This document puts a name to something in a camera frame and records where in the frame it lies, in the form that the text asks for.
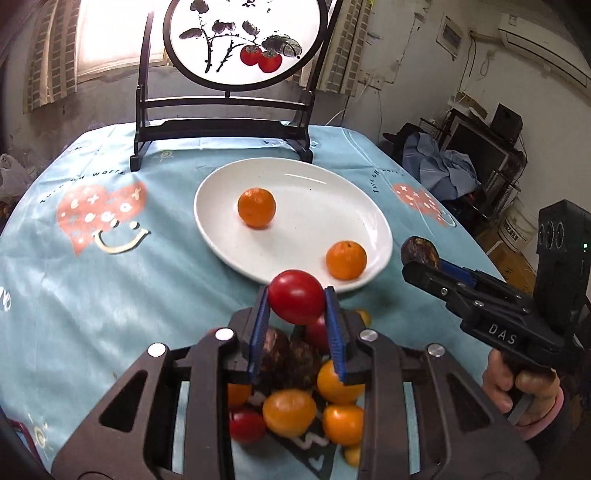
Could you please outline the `person's right hand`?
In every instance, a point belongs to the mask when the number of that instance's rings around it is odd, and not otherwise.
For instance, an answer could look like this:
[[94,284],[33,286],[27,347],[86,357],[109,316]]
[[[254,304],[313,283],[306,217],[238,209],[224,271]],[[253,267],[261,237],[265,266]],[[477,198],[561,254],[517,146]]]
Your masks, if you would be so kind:
[[503,413],[512,407],[509,391],[515,387],[523,394],[533,396],[533,401],[517,422],[519,427],[532,427],[551,422],[562,408],[564,395],[555,371],[533,373],[521,371],[515,375],[505,363],[502,353],[492,349],[488,365],[483,373],[483,390]]

